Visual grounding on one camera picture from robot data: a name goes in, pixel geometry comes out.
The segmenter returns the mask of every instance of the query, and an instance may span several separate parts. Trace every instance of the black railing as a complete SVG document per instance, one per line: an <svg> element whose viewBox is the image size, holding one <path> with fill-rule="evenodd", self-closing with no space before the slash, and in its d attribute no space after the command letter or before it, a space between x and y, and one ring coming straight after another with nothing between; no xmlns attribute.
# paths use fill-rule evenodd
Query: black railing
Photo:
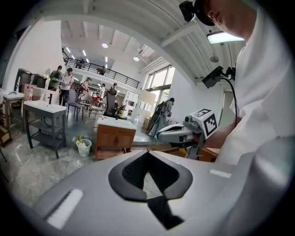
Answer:
<svg viewBox="0 0 295 236"><path fill-rule="evenodd" d="M134 88L137 88L137 86L139 84L139 82L137 80L131 79L125 75L122 75L122 74L112 71L110 69L106 69L106 68L103 69L102 66L96 65L93 63L88 63L85 61L82 62L77 59L68 58L65 65L72 67L72 68L78 68L78 69L94 72L94 73L97 73L100 75L104 75L105 77L125 83L125 84L130 85Z"/></svg>

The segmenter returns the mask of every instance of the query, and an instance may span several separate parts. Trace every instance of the gray metal table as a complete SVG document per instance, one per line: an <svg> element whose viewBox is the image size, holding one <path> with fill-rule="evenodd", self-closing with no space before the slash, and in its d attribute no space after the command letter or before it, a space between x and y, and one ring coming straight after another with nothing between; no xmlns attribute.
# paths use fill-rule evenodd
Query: gray metal table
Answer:
<svg viewBox="0 0 295 236"><path fill-rule="evenodd" d="M24 102L24 119L30 148L33 148L32 139L35 139L40 143L53 147L56 158L59 158L58 149L62 144L65 147L65 111L65 106L48 104L40 100ZM51 126L46 125L44 121L39 119L29 122L29 112L34 113L36 116L50 118L52 121ZM62 126L56 126L55 119L61 116L63 119L63 124ZM38 128L38 132L31 135L29 129L30 125Z"/></svg>

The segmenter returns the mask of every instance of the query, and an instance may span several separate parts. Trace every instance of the trash bin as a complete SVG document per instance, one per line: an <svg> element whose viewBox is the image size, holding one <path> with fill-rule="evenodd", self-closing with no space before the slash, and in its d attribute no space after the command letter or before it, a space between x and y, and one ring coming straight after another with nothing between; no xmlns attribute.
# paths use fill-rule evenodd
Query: trash bin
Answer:
<svg viewBox="0 0 295 236"><path fill-rule="evenodd" d="M82 156L82 157L88 157L88 155L89 155L89 151L90 151L90 147L91 147L91 144L92 144L92 143L91 143L91 141L88 140L88 139L81 139L81 141L84 142L84 143L87 145L87 147L80 147L80 146L78 145L78 140L77 140L76 145L77 145L77 147L78 147L79 154L80 154L80 156Z"/></svg>

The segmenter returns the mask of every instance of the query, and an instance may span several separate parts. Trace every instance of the shelf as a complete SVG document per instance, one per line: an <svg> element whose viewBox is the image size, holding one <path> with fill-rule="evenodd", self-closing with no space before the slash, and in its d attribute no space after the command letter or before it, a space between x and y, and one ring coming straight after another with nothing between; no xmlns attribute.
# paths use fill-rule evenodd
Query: shelf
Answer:
<svg viewBox="0 0 295 236"><path fill-rule="evenodd" d="M35 120L29 123L29 125L32 125L38 129L41 129L42 131L52 135L52 127L48 127L47 125L45 125L45 123L41 120ZM55 126L55 135L57 135L61 130L62 127L61 126Z"/></svg>
<svg viewBox="0 0 295 236"><path fill-rule="evenodd" d="M54 147L53 138L51 135L47 135L47 134L39 132L36 135L33 135L32 139L35 139L35 140L39 141L40 143L46 144L48 146ZM63 143L63 139L55 137L55 142L56 142L57 147L59 148L60 145Z"/></svg>

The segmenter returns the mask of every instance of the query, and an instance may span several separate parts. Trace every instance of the fluorescent light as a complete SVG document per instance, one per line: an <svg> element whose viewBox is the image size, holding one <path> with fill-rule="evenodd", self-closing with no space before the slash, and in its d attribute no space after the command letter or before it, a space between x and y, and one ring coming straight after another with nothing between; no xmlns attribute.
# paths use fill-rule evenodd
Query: fluorescent light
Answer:
<svg viewBox="0 0 295 236"><path fill-rule="evenodd" d="M223 31L208 34L207 38L211 44L220 42L244 41L242 38L235 37Z"/></svg>

